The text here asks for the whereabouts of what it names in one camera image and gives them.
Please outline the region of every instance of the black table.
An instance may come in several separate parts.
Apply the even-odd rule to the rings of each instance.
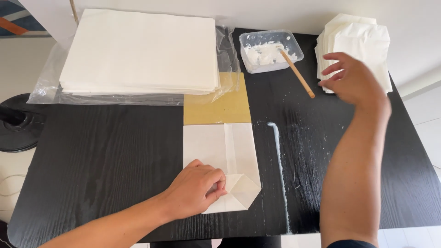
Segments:
[[[236,29],[238,36],[252,30]],[[168,223],[140,242],[287,233],[274,122],[286,184],[290,230],[319,231],[321,184],[353,106],[317,86],[315,35],[295,34],[305,55],[295,65],[316,94],[310,99],[291,69],[245,73],[262,191],[248,211],[196,215]],[[381,170],[381,228],[441,225],[441,185],[401,98],[389,93]],[[183,108],[52,105],[8,235],[37,247],[93,219],[165,190],[182,169]]]

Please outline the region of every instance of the black stand base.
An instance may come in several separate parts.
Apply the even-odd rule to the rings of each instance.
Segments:
[[[0,151],[21,152],[37,146],[45,122],[46,104],[27,104],[29,94],[14,96],[1,105],[19,110],[26,115],[18,125],[11,125],[0,120]]]

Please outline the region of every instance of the white glue streak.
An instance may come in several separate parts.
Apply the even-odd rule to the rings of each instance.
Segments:
[[[291,227],[289,226],[288,201],[286,200],[285,180],[283,180],[282,160],[280,158],[279,129],[277,128],[276,124],[273,122],[268,122],[267,125],[270,127],[273,127],[273,129],[274,129],[274,139],[276,141],[277,161],[279,162],[279,170],[280,170],[280,182],[282,183],[283,200],[285,202],[286,231],[287,231],[287,234],[292,234]]]

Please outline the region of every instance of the hand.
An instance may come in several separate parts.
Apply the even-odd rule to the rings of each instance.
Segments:
[[[339,60],[323,70],[323,75],[342,70],[330,79],[322,80],[319,86],[334,91],[340,99],[356,107],[390,108],[390,102],[374,75],[363,62],[345,53],[328,53],[323,56],[326,60]]]
[[[170,221],[183,219],[204,212],[219,197],[226,195],[225,182],[226,177],[221,169],[204,165],[196,159],[157,197],[168,208]],[[217,184],[217,189],[207,194],[213,184]]]

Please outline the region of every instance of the plastic container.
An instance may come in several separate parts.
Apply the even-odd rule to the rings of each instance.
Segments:
[[[267,71],[276,71],[281,69],[286,69],[289,67],[287,62],[274,63],[274,64],[264,64],[257,65],[252,64],[247,54],[245,53],[244,47],[254,46],[263,44],[269,41],[274,41],[275,43],[281,43],[285,48],[288,48],[288,55],[295,53],[297,56],[296,60],[291,61],[294,63],[303,59],[303,52],[300,49],[299,44],[294,38],[294,35],[288,30],[270,30],[270,31],[259,31],[253,33],[244,33],[239,36],[240,41],[240,55],[242,56],[245,68],[249,73],[260,73]]]

